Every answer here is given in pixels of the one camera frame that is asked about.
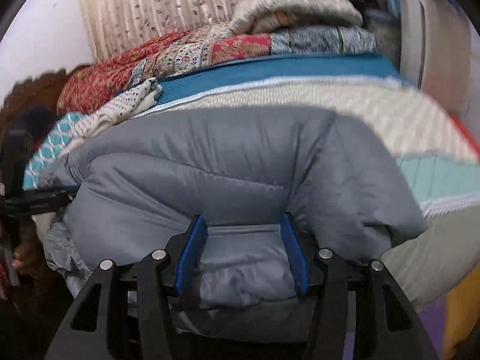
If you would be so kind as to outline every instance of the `silver screw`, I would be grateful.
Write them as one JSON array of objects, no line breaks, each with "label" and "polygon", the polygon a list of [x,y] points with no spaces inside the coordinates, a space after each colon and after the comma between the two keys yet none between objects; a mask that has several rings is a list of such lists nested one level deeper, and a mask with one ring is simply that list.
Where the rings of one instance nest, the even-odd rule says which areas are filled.
[{"label": "silver screw", "polygon": [[167,252],[163,249],[157,249],[155,252],[152,253],[152,257],[154,260],[161,260],[167,256]]},{"label": "silver screw", "polygon": [[318,255],[320,256],[320,258],[328,260],[333,256],[333,253],[330,249],[325,248],[325,249],[320,249],[318,251]]},{"label": "silver screw", "polygon": [[111,259],[105,259],[100,263],[100,268],[104,271],[107,271],[113,266],[113,261]]},{"label": "silver screw", "polygon": [[385,268],[385,266],[381,261],[375,260],[371,262],[371,268],[374,271],[381,271],[383,268]]}]

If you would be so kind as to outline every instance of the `blue gripper pad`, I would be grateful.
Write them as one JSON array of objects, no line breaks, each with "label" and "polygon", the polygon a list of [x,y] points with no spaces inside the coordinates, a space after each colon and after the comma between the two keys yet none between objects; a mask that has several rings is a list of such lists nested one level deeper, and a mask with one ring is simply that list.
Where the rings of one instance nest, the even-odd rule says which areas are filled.
[{"label": "blue gripper pad", "polygon": [[283,214],[280,222],[280,235],[286,255],[289,258],[290,270],[298,293],[305,295],[310,287],[308,282],[307,260],[300,248],[292,223],[287,214]]},{"label": "blue gripper pad", "polygon": [[203,217],[198,216],[185,247],[177,262],[174,287],[178,295],[191,286],[191,279],[197,261],[200,259],[208,236],[208,228]]}]

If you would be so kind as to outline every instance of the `beige curtain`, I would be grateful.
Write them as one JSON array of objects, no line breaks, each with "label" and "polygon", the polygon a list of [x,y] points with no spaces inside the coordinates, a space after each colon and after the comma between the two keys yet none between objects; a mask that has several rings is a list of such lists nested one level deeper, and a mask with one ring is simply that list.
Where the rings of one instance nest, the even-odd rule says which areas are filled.
[{"label": "beige curtain", "polygon": [[169,32],[230,20],[239,0],[80,0],[97,60]]}]

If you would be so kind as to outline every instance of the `gray comforter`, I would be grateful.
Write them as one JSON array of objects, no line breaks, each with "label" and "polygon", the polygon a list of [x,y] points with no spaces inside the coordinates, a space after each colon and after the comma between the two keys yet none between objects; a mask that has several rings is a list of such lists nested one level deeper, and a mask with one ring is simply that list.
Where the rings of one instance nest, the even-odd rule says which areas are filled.
[{"label": "gray comforter", "polygon": [[88,141],[40,180],[81,186],[45,239],[50,265],[77,283],[105,258],[140,260],[203,215],[209,238],[195,279],[202,310],[174,308],[174,320],[224,338],[306,337],[312,308],[295,298],[282,213],[320,247],[356,262],[380,258],[427,227],[370,128],[321,108],[144,116]]}]

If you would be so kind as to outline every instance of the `blue sheet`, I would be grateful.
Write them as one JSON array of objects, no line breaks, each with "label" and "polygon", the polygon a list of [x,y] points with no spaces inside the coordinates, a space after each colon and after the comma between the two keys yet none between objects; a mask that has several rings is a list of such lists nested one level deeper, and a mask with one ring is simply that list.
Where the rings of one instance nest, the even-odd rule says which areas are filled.
[{"label": "blue sheet", "polygon": [[163,93],[157,104],[166,104],[226,85],[248,83],[277,76],[349,76],[379,78],[400,75],[382,55],[271,55],[220,64],[184,76],[159,79]]}]

